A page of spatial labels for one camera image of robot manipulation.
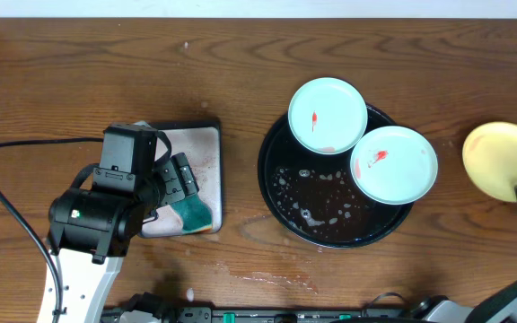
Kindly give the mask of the green yellow sponge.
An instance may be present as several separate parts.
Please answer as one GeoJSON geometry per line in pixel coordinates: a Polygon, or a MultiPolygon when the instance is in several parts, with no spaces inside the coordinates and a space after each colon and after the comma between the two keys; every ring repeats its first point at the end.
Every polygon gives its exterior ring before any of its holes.
{"type": "Polygon", "coordinates": [[[182,220],[182,234],[198,233],[212,228],[211,210],[198,195],[185,197],[171,204],[171,208],[182,220]]]}

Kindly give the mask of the yellow plate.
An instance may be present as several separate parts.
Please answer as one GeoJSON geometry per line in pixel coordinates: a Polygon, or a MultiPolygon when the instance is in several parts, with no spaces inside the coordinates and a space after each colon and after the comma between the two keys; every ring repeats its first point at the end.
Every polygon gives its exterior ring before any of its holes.
{"type": "Polygon", "coordinates": [[[476,127],[464,141],[462,160],[478,189],[504,202],[516,201],[516,124],[490,122],[476,127]]]}

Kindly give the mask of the light green plate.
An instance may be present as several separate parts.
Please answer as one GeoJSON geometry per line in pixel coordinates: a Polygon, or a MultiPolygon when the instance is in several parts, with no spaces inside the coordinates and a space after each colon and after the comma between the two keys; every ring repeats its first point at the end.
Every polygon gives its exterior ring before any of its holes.
{"type": "Polygon", "coordinates": [[[368,124],[361,93],[350,83],[322,77],[302,85],[287,112],[294,138],[318,154],[339,154],[353,148],[368,124]]]}
{"type": "Polygon", "coordinates": [[[417,131],[401,126],[378,127],[365,134],[351,153],[356,186],[386,205],[405,205],[434,185],[438,160],[432,145],[417,131]]]}

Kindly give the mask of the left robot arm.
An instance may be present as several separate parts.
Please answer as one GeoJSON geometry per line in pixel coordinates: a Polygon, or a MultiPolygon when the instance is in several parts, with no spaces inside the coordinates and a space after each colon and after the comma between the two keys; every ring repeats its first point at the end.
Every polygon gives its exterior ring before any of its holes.
{"type": "Polygon", "coordinates": [[[51,268],[38,320],[97,322],[130,241],[198,192],[184,153],[104,153],[49,208],[51,268]]]}

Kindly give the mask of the rectangular soapy water tray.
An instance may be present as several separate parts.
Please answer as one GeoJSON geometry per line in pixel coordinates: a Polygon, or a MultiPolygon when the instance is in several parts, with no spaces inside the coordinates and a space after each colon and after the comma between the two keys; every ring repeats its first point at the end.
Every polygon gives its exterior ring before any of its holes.
{"type": "MultiPolygon", "coordinates": [[[[171,142],[171,157],[185,153],[197,181],[197,195],[210,208],[213,225],[198,233],[216,233],[223,224],[223,172],[221,128],[217,121],[151,123],[163,131],[171,142]]],[[[140,236],[160,238],[186,235],[181,233],[182,220],[171,205],[159,207],[145,220],[140,236]]]]}

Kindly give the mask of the round black tray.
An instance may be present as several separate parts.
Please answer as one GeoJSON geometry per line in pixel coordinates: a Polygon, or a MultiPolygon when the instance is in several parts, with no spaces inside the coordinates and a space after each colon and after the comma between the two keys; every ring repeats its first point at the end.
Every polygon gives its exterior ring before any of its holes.
{"type": "Polygon", "coordinates": [[[324,155],[303,147],[288,116],[281,116],[258,154],[258,185],[268,209],[286,229],[323,247],[361,248],[388,236],[413,205],[366,196],[354,182],[350,158],[349,151],[324,155]]]}

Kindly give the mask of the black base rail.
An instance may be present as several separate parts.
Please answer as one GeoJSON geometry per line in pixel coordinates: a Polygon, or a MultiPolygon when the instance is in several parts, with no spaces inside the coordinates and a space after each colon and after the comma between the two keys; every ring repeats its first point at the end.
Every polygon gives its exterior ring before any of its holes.
{"type": "Polygon", "coordinates": [[[100,323],[326,323],[414,322],[402,309],[363,310],[217,309],[180,307],[149,292],[133,295],[123,306],[105,309],[100,323]]]}

